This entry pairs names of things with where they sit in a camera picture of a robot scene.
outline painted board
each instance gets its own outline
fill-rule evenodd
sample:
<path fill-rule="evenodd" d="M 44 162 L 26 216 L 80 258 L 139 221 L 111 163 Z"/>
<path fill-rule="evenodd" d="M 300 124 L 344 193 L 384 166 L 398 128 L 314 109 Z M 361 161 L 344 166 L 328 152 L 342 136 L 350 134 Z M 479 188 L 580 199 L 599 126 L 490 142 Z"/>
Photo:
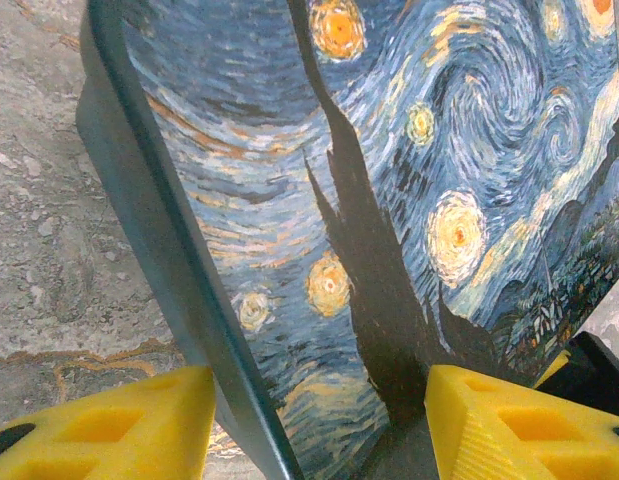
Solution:
<path fill-rule="evenodd" d="M 127 2 L 133 65 L 309 478 L 530 385 L 619 278 L 611 0 Z"/>

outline gray stone surface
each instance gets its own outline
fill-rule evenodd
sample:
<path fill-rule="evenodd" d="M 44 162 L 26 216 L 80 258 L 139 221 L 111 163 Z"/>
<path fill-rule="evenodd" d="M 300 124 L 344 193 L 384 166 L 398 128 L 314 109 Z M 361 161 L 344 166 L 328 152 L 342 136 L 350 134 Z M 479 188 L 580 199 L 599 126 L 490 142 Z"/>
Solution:
<path fill-rule="evenodd" d="M 76 131 L 83 2 L 0 0 L 0 425 L 183 364 Z M 584 328 L 619 357 L 619 283 Z M 216 426 L 205 478 L 262 475 Z"/>

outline yellow plastic block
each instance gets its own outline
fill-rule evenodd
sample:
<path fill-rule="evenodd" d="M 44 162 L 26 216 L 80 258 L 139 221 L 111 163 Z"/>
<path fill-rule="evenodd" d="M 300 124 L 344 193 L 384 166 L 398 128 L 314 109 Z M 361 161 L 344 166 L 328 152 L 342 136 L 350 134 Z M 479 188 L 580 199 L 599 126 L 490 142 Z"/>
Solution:
<path fill-rule="evenodd" d="M 545 382 L 545 380 L 547 380 L 550 376 L 552 376 L 554 373 L 556 373 L 558 370 L 568 364 L 569 356 L 570 354 L 567 350 L 563 350 L 562 352 L 560 352 L 560 355 L 558 355 L 556 359 L 551 363 L 551 365 L 549 365 L 549 368 L 545 370 L 545 373 L 542 374 L 542 376 L 538 379 L 533 388 L 538 388 Z"/>
<path fill-rule="evenodd" d="M 441 480 L 619 480 L 619 417 L 459 367 L 431 369 Z"/>
<path fill-rule="evenodd" d="M 199 480 L 214 410 L 203 367 L 42 410 L 9 425 L 36 428 L 0 455 L 0 480 Z"/>

